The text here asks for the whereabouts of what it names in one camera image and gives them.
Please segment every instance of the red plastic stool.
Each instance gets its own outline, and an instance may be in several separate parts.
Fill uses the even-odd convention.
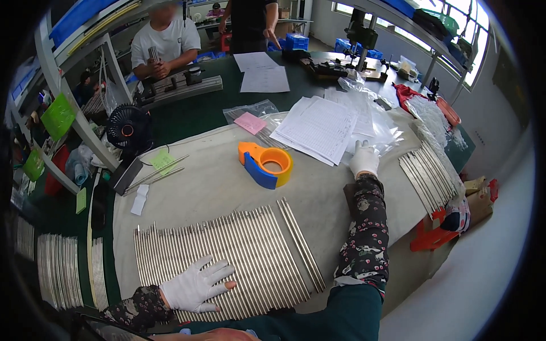
[[[232,38],[231,33],[224,33],[220,36],[220,49],[222,50],[222,52],[229,51],[229,42],[231,41],[231,38]]]
[[[425,219],[421,220],[416,226],[417,238],[409,243],[409,249],[413,252],[421,250],[433,251],[458,236],[458,232],[446,231],[440,228],[445,218],[446,210],[441,208],[439,211],[435,211],[432,214],[432,226],[436,225],[436,228],[427,232],[425,232]]]

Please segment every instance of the green sticky note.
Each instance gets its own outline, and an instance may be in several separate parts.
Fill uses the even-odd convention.
[[[83,187],[76,194],[76,214],[80,214],[81,211],[87,207],[87,188]]]
[[[161,169],[165,166],[167,166],[168,164],[174,162],[176,159],[171,155],[169,154],[165,149],[162,149],[159,151],[159,153],[157,154],[156,157],[154,157],[153,159],[150,160],[150,163],[152,164],[152,166],[158,170],[158,169]],[[176,165],[172,165],[171,167],[168,167],[167,169],[163,170],[160,172],[161,175],[165,175],[167,174],[168,172],[170,172]]]

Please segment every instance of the white glove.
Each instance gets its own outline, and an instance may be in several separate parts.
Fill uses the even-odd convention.
[[[368,141],[357,141],[354,147],[354,156],[349,161],[349,168],[354,174],[354,179],[357,179],[357,174],[366,171],[377,176],[377,167],[379,167],[379,157],[375,154],[373,147],[368,146]]]
[[[223,259],[201,270],[211,260],[211,255],[204,256],[186,271],[159,286],[171,309],[193,313],[219,311],[215,304],[204,302],[228,291],[224,283],[214,284],[233,274],[235,267]]]

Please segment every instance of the man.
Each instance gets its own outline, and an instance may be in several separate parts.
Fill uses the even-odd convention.
[[[225,10],[220,8],[220,4],[215,2],[214,5],[212,5],[212,10],[210,10],[206,17],[207,18],[220,18],[224,16]],[[218,27],[209,27],[205,29],[207,37],[209,37],[209,40],[214,40],[214,33],[218,32]]]
[[[136,33],[131,45],[133,72],[139,80],[153,76],[165,78],[170,71],[190,64],[197,58],[201,40],[190,18],[175,16],[176,4],[160,5],[150,11],[150,22]],[[148,49],[157,48],[159,60]]]
[[[91,73],[84,71],[80,75],[80,83],[72,90],[77,104],[82,107],[99,91],[99,84],[91,85]]]
[[[383,184],[377,179],[378,166],[379,157],[373,147],[357,141],[349,168],[356,181],[353,203],[358,211],[352,217],[349,233],[340,231],[347,234],[347,239],[337,256],[334,287],[325,309],[311,314],[287,309],[239,321],[191,322],[176,328],[176,332],[184,328],[183,333],[150,338],[156,341],[377,340],[389,280],[389,228]],[[205,301],[236,286],[234,281],[216,284],[233,274],[235,268],[227,260],[221,260],[201,270],[211,260],[212,256],[201,258],[160,286],[139,287],[133,297],[108,307],[101,317],[143,332],[156,321],[171,320],[173,309],[195,313],[221,311],[221,307]]]
[[[224,33],[230,16],[233,36],[229,50],[232,54],[265,52],[268,50],[267,39],[281,49],[275,37],[278,0],[229,0],[218,27],[220,33]]]

